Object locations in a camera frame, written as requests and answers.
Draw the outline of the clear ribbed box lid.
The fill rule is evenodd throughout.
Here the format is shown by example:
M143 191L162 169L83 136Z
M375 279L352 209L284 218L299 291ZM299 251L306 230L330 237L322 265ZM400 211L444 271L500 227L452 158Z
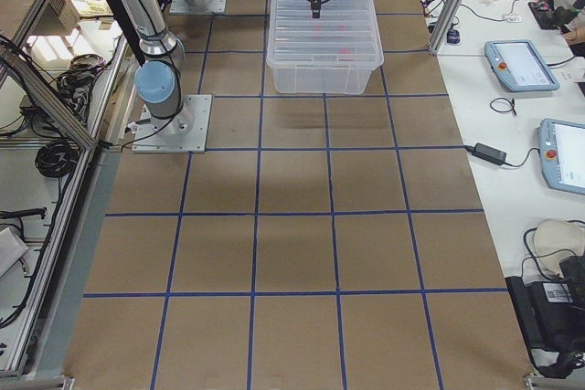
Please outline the clear ribbed box lid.
M271 0L269 67L375 69L382 63L374 0L329 0L318 19L305 0Z

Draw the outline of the clear plastic storage box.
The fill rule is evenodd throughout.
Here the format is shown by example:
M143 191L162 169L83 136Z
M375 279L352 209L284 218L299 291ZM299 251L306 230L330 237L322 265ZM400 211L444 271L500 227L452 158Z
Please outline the clear plastic storage box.
M362 94L384 56L374 0L271 0L266 63L280 93Z

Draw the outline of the lower teach pendant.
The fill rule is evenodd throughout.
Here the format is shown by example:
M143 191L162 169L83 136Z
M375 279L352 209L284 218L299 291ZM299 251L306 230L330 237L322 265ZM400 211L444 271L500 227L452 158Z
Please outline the lower teach pendant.
M541 173L548 187L584 194L584 125L543 119L537 130Z

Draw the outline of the black power adapter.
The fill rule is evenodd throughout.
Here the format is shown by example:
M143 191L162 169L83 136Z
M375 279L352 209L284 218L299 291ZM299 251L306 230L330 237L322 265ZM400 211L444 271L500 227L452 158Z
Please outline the black power adapter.
M478 142L472 151L472 155L488 163L498 166L505 164L506 153L491 146Z

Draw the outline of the black laptop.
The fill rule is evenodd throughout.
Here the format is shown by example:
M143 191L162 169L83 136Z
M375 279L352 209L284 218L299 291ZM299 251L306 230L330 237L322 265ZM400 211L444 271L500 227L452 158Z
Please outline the black laptop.
M584 310L564 283L505 279L530 363L546 378L584 367Z

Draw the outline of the upper teach pendant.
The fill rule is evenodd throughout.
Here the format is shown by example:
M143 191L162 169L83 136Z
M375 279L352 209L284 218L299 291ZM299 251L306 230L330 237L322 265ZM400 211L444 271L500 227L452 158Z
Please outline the upper teach pendant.
M487 41L484 55L499 83L508 91L553 91L560 87L531 40Z

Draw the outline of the teach pendant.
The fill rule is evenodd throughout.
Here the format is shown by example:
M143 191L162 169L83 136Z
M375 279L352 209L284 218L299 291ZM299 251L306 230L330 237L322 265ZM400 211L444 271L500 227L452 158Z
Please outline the teach pendant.
M541 173L548 187L584 194L584 125L543 119L537 130Z
M487 41L484 55L499 83L508 91L553 91L560 87L531 40Z

